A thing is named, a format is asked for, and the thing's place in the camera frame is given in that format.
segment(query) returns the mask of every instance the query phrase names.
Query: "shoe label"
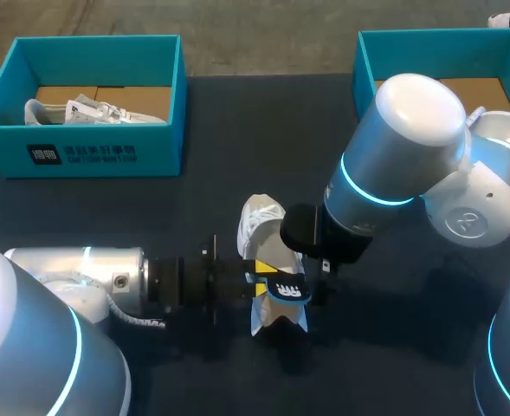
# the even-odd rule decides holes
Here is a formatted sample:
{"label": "shoe label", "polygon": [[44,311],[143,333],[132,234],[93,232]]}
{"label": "shoe label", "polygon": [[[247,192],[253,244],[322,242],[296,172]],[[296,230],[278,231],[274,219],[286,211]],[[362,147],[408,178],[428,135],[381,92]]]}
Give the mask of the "shoe label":
{"label": "shoe label", "polygon": [[68,104],[66,105],[66,114],[64,120],[66,122],[71,120],[74,116],[74,113],[85,114],[89,117],[93,117],[94,119],[99,119],[102,116],[102,112],[96,108],[91,108],[85,104],[81,104],[78,101],[69,100]]}
{"label": "shoe label", "polygon": [[27,145],[29,156],[36,165],[61,165],[61,157],[54,145]]}

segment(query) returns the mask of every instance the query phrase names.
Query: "cardboard box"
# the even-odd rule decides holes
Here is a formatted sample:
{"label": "cardboard box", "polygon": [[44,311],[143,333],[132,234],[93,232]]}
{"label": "cardboard box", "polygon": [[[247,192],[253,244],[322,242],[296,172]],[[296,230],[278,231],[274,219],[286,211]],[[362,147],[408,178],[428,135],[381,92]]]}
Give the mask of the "cardboard box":
{"label": "cardboard box", "polygon": [[39,87],[36,99],[47,104],[66,104],[78,95],[126,111],[141,113],[168,120],[171,103],[171,87]]}
{"label": "cardboard box", "polygon": [[43,104],[66,104],[68,100],[75,100],[79,94],[84,94],[89,98],[95,98],[97,87],[39,87],[36,99]]}
{"label": "cardboard box", "polygon": [[510,111],[510,29],[383,30],[358,33],[352,91],[361,118],[393,75],[437,79],[477,107]]}
{"label": "cardboard box", "polygon": [[[186,91],[179,36],[17,38],[0,69],[1,173],[6,178],[176,176]],[[112,94],[113,102],[103,101],[167,122],[24,126],[27,100],[65,103],[79,93],[97,99]]]}

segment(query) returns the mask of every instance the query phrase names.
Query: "robot logo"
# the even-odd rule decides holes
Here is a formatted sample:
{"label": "robot logo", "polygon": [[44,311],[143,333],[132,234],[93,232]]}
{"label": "robot logo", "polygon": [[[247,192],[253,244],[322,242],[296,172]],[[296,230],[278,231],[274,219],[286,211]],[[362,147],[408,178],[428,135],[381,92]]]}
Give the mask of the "robot logo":
{"label": "robot logo", "polygon": [[447,214],[445,224],[451,232],[463,238],[479,238],[487,232],[487,220],[469,208],[455,208]]}

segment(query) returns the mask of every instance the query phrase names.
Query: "shoe tongue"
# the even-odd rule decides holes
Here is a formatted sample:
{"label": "shoe tongue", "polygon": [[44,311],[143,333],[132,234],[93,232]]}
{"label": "shoe tongue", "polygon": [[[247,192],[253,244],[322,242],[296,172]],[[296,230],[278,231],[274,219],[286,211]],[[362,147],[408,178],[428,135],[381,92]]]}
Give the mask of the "shoe tongue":
{"label": "shoe tongue", "polygon": [[85,114],[95,119],[99,119],[102,115],[102,112],[97,110],[96,108],[89,107],[86,104],[83,104],[78,101],[69,100],[68,104],[66,105],[66,113],[64,115],[64,120],[68,122],[74,117],[75,113]]}

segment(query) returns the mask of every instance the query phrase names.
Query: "concrete floor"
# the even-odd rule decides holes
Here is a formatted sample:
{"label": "concrete floor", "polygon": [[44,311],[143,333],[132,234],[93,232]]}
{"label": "concrete floor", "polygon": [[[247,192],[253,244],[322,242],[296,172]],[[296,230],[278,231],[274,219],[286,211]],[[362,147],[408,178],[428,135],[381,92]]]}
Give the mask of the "concrete floor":
{"label": "concrete floor", "polygon": [[350,72],[365,29],[481,27],[510,0],[0,0],[15,36],[180,34],[189,75]]}

